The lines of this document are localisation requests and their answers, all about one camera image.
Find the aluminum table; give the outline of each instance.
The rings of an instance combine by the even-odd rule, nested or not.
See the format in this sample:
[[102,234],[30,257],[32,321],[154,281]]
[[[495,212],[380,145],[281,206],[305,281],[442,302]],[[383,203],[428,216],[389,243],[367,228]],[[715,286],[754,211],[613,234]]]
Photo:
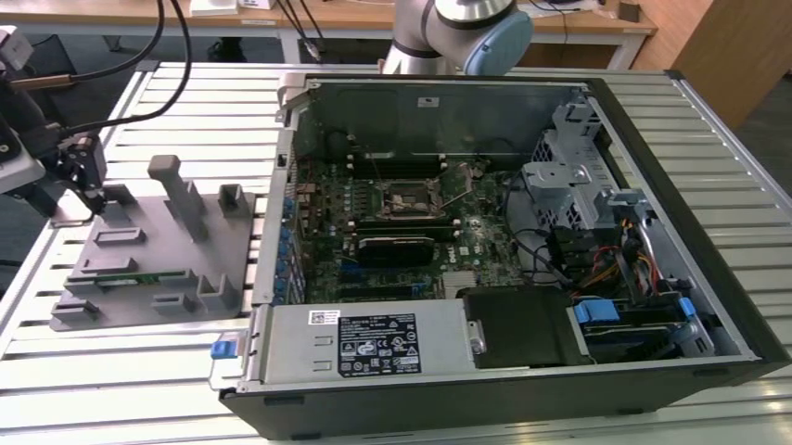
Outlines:
[[[152,121],[105,130],[108,182],[161,194],[145,179],[156,154],[181,159],[201,191],[240,183],[257,194],[247,283],[255,275],[277,124],[276,87],[289,70],[371,72],[367,66],[194,64],[177,104]],[[113,116],[157,108],[181,64],[136,72]],[[512,75],[602,77],[695,212],[775,335],[792,350],[792,200],[685,81],[661,72],[515,70]],[[629,167],[617,160],[625,172]],[[635,184],[633,176],[626,177]],[[49,310],[88,227],[45,228],[0,302],[0,444],[261,444],[223,407],[206,378],[209,344],[247,326],[233,320],[56,333]],[[792,367],[714,388],[655,413],[475,426],[312,443],[722,444],[792,442]]]

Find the wooden table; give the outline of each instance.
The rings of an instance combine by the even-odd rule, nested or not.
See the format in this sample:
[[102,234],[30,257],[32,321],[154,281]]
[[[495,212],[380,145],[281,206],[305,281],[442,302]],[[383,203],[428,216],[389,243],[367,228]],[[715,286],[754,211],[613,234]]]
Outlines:
[[[189,0],[178,0],[184,11]],[[351,0],[307,0],[311,12],[327,38],[392,38],[393,9]],[[301,8],[303,27],[308,22]],[[166,6],[166,35],[178,35],[174,14]],[[156,23],[153,0],[5,0],[0,2],[0,21],[20,27],[22,32],[150,35]],[[630,67],[645,38],[655,31],[642,20],[630,23],[607,19],[591,12],[566,14],[566,30],[560,16],[534,19],[532,42],[538,44],[614,45],[617,50],[608,69]],[[299,63],[299,36],[279,9],[240,8],[233,16],[189,17],[190,35],[224,37],[277,37],[285,63]]]

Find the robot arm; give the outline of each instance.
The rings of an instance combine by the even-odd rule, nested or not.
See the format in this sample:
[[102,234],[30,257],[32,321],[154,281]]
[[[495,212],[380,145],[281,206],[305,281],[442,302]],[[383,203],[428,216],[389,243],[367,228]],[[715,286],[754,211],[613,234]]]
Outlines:
[[10,82],[25,65],[32,47],[14,27],[0,27],[0,193],[24,199],[46,218],[57,201],[42,185],[69,189],[93,214],[101,213],[105,162],[93,133],[64,134],[46,121],[25,91]]
[[499,76],[524,54],[532,35],[514,0],[399,0],[385,74]]

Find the chair leg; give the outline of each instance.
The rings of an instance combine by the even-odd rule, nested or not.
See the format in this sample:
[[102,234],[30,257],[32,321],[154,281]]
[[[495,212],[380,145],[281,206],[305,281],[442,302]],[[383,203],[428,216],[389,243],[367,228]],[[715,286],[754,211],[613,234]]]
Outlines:
[[121,50],[121,36],[120,35],[102,35],[104,43],[108,46],[110,53]]

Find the motherboard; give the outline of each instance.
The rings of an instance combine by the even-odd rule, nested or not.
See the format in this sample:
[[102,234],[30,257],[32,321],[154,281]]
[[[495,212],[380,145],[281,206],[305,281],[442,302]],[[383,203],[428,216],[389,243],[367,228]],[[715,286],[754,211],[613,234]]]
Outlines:
[[484,159],[297,162],[305,302],[455,298],[524,283],[503,225],[512,173]]

